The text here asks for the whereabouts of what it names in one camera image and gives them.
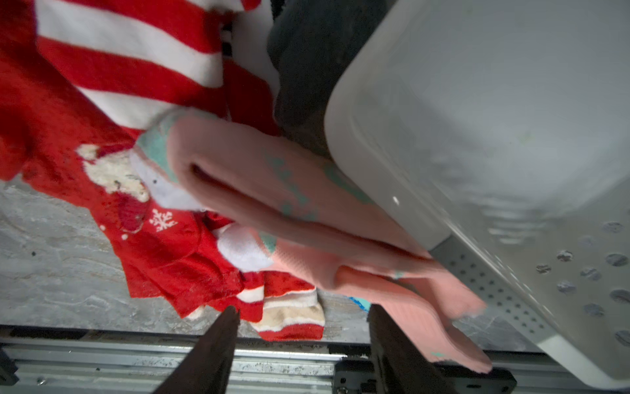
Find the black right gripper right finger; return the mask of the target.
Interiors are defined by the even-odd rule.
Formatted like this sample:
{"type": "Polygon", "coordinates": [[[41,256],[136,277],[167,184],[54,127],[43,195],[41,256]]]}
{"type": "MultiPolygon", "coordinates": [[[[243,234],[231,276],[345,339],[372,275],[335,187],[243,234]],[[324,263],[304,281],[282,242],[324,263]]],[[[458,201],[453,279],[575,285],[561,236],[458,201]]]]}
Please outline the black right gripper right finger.
{"type": "Polygon", "coordinates": [[[378,393],[457,393],[382,306],[372,305],[367,320],[378,393]]]}

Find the red christmas sock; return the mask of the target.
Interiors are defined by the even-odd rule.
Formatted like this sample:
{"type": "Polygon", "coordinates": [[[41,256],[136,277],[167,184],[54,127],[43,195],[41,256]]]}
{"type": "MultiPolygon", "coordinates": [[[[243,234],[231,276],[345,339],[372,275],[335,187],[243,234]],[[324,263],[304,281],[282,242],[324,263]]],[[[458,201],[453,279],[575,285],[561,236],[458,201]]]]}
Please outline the red christmas sock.
{"type": "Polygon", "coordinates": [[[136,140],[39,52],[34,5],[1,4],[1,178],[86,208],[109,239],[134,298],[162,297],[181,317],[234,306],[268,341],[319,340],[325,317],[313,285],[248,274],[224,259],[217,213],[163,208],[130,161],[136,140]]]}

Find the pink sock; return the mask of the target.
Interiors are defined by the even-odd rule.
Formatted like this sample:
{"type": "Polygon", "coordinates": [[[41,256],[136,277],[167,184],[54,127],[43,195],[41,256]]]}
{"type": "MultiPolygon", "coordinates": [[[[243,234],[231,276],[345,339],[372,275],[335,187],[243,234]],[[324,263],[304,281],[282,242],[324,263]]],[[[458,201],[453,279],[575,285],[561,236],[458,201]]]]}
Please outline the pink sock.
{"type": "Polygon", "coordinates": [[[231,220],[221,255],[382,307],[429,361],[492,364],[454,321],[485,303],[328,159],[211,113],[167,114],[136,140],[133,169],[163,208],[231,220]]]}

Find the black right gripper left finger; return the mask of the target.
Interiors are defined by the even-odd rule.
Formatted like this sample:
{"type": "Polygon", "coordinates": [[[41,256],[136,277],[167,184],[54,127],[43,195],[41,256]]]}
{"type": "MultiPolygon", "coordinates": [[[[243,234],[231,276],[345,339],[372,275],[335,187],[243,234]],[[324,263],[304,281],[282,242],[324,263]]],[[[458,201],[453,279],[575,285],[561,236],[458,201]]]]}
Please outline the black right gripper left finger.
{"type": "Polygon", "coordinates": [[[240,322],[238,310],[226,308],[154,394],[226,392],[240,322]]]}

